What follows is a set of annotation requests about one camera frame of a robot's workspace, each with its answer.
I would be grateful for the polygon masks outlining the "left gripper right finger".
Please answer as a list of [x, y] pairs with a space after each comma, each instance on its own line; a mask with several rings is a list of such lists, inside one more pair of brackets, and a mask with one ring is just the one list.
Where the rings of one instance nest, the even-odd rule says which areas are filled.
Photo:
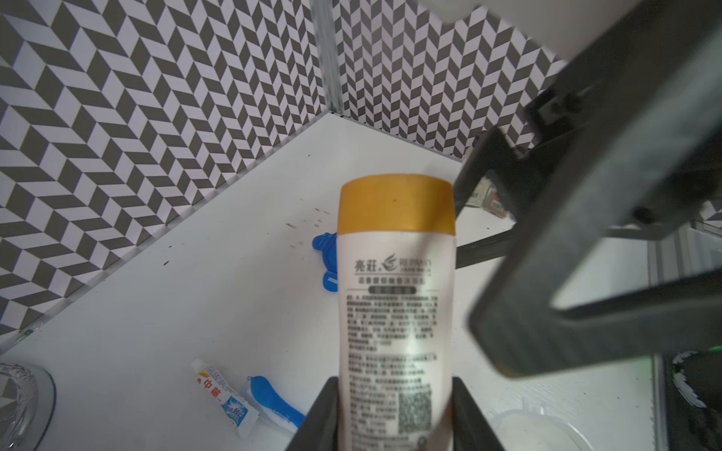
[[504, 451], [461, 378], [452, 378], [452, 432], [454, 451]]

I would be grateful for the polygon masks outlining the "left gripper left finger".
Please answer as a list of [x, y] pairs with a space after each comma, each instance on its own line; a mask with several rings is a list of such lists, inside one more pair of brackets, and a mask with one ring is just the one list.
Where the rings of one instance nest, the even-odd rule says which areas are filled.
[[326, 381], [286, 450], [338, 450], [338, 377]]

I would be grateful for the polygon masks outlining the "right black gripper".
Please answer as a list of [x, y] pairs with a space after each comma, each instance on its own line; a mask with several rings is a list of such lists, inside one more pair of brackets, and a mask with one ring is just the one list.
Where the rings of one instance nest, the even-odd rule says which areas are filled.
[[528, 377], [721, 341], [721, 274], [567, 310], [554, 297], [603, 238], [656, 241], [721, 195], [721, 5], [643, 1], [524, 109], [539, 137], [479, 133], [455, 212], [490, 178], [517, 218], [468, 318], [502, 374]]

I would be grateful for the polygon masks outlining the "clear cup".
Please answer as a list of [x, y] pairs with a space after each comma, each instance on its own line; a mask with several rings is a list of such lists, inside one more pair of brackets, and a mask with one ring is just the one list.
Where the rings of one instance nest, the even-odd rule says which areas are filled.
[[505, 450], [592, 451], [576, 428], [545, 413], [506, 411], [494, 416], [490, 425]]

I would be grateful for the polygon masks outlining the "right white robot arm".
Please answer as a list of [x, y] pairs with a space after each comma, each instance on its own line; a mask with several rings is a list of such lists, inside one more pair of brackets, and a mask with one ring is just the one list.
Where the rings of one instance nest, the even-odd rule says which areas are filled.
[[658, 354], [669, 449], [721, 447], [721, 266], [564, 310], [562, 285], [604, 238], [660, 242], [721, 200], [721, 5], [642, 1], [525, 109], [538, 142], [477, 136], [454, 182], [462, 210], [492, 180], [515, 226], [463, 245], [501, 265], [467, 324], [510, 378]]

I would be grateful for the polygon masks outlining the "white bottle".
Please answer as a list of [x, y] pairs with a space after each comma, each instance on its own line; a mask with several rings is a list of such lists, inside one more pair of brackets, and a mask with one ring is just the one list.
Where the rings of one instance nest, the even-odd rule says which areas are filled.
[[449, 450], [455, 208], [446, 180], [347, 182], [338, 209], [341, 450]]

